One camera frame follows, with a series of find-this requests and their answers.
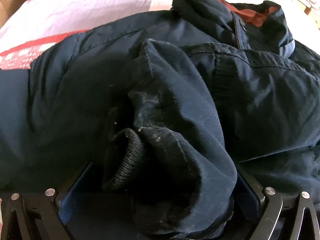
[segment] jacket seam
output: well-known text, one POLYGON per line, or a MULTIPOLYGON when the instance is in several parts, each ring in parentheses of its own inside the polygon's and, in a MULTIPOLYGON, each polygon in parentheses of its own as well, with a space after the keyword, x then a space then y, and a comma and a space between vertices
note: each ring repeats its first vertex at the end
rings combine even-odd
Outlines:
POLYGON ((84 53, 90 51, 91 49, 94 49, 94 48, 97 47, 97 46, 104 45, 104 44, 107 44, 108 42, 118 40, 118 39, 120 39, 120 38, 122 38, 122 37, 124 37, 124 36, 126 36, 126 35, 139 32, 139 31, 143 30, 145 27, 146 27, 146 26, 144 26, 143 28, 140 28, 140 29, 138 29, 138 30, 134 30, 134 31, 132 31, 132 32, 128 32, 128 33, 127 33, 127 32, 122 32, 122 33, 120 33, 119 35, 110 38, 109 40, 102 41, 102 42, 99 42, 99 43, 93 43, 93 44, 91 44, 91 45, 89 46, 89 48, 88 48, 87 50, 83 50, 80 54, 78 54, 78 56, 83 55, 84 53))
POLYGON ((143 52, 144 52, 144 55, 145 55, 146 58, 147 58, 148 68, 149 68, 151 77, 153 78, 153 70, 152 70, 152 68, 151 68, 151 60, 150 60, 150 57, 149 57, 149 55, 148 55, 148 53, 147 53, 147 48, 146 48, 146 47, 147 47, 147 46, 145 46, 145 47, 143 48, 143 52))
POLYGON ((79 39, 80 39, 80 36, 81 36, 81 35, 82 35, 82 33, 80 33, 79 36, 78 36, 78 39, 77 39, 77 41, 76 41, 76 44, 75 44, 75 46, 74 46, 74 48, 73 48, 72 55, 71 55, 70 59, 68 60, 68 63, 66 64, 66 67, 65 67, 64 71, 66 71, 66 70, 68 69, 68 65, 69 65, 71 59, 73 58, 73 56, 74 56, 74 54, 75 54, 76 47, 77 47, 77 44, 78 44, 78 42, 79 42, 79 39))
MULTIPOLYGON (((194 56, 194 55, 196 55, 196 54, 200 54, 200 53, 216 54, 215 52, 197 51, 197 52, 195 52, 195 53, 193 53, 193 54, 189 54, 188 56, 189 56, 189 57, 192 57, 192 56, 194 56)), ((287 67, 283 67, 283 66, 270 66, 270 65, 269 65, 269 66, 255 67, 255 66, 252 66, 251 64, 249 64, 249 62, 243 60, 242 58, 240 58, 240 57, 238 57, 238 56, 236 56, 236 55, 230 55, 230 54, 227 54, 227 53, 219 53, 219 55, 227 55, 227 56, 236 57, 236 58, 238 58, 239 60, 247 63, 251 68, 281 68, 281 69, 286 69, 286 70, 301 72, 301 73, 304 73, 304 74, 306 74, 306 75, 310 75, 310 76, 312 76, 312 77, 314 77, 314 78, 317 78, 316 76, 312 75, 311 73, 308 73, 308 72, 305 73, 304 71, 299 70, 299 69, 292 69, 292 68, 287 68, 287 67)))

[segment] metal screw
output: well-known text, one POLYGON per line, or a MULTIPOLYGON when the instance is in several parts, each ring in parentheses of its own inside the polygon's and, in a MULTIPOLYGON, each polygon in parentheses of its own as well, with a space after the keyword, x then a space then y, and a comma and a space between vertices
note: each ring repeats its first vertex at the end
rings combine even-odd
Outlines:
POLYGON ((303 198, 310 198, 309 193, 306 192, 306 191, 302 191, 302 192, 301 192, 301 196, 302 196, 303 198))
POLYGON ((19 194, 18 193, 14 193, 14 194, 12 194, 12 196, 11 196, 11 199, 12 200, 17 200, 19 198, 19 194))
POLYGON ((53 188, 49 188, 45 191, 45 195, 50 197, 53 196, 56 193, 56 191, 53 188))
POLYGON ((274 195, 276 193, 276 190, 272 187, 266 187, 265 191, 268 195, 274 195))

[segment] blue fabric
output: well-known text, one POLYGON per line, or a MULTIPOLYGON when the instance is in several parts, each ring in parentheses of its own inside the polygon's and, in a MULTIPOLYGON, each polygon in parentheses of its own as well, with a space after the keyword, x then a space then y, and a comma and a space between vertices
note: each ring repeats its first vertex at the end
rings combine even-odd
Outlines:
POLYGON ((89 193, 97 192, 101 189, 102 180, 99 176, 101 176, 99 168, 93 163, 89 163, 76 181, 74 181, 74 184, 60 201, 58 215, 64 225, 69 222, 83 206, 88 205, 89 193))
POLYGON ((133 214, 145 233, 219 236, 231 158, 263 186, 319 202, 320 57, 292 40, 279 5, 234 6, 279 10, 245 31, 217 0, 173 0, 70 36, 30 71, 0 71, 1 191, 58 187, 86 160, 110 168, 108 128, 119 124, 153 161, 137 184, 151 198, 135 197, 133 214))

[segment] silver rivet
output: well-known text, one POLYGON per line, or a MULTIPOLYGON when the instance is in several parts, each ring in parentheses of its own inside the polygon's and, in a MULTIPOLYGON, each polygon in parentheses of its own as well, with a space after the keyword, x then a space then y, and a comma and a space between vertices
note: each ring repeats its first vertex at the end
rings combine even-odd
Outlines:
POLYGON ((302 196, 303 198, 310 198, 309 193, 306 192, 306 191, 302 191, 302 192, 301 192, 301 196, 302 196))
POLYGON ((242 29, 246 32, 247 29, 245 28, 245 23, 244 23, 244 21, 240 21, 240 25, 241 25, 242 29))
POLYGON ((266 193, 268 195, 274 195, 276 193, 276 190, 272 187, 266 187, 266 193))
POLYGON ((45 195, 50 197, 53 196, 56 193, 56 191, 53 188, 49 188, 45 191, 45 195))
POLYGON ((18 193, 14 193, 14 194, 12 194, 12 196, 11 196, 11 199, 12 200, 17 200, 19 198, 19 194, 18 193))

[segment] black clamp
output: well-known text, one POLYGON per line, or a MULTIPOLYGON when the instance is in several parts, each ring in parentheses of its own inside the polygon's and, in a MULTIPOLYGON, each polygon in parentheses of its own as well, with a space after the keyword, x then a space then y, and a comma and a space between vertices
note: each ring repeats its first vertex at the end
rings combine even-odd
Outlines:
POLYGON ((88 192, 101 191, 102 174, 85 164, 59 189, 42 194, 12 194, 4 214, 1 240, 42 240, 36 220, 42 220, 46 238, 74 240, 65 224, 85 202, 88 192))
POLYGON ((235 200, 246 218, 254 220, 259 217, 249 240, 269 240, 281 217, 285 217, 286 222, 279 239, 320 240, 316 210, 308 192, 302 191, 294 199, 282 199, 272 187, 263 188, 255 177, 247 174, 240 165, 237 165, 237 170, 239 180, 234 192, 235 200), (247 194, 248 189, 253 193, 251 196, 247 194), (255 202, 251 207, 256 208, 246 208, 248 202, 255 202))

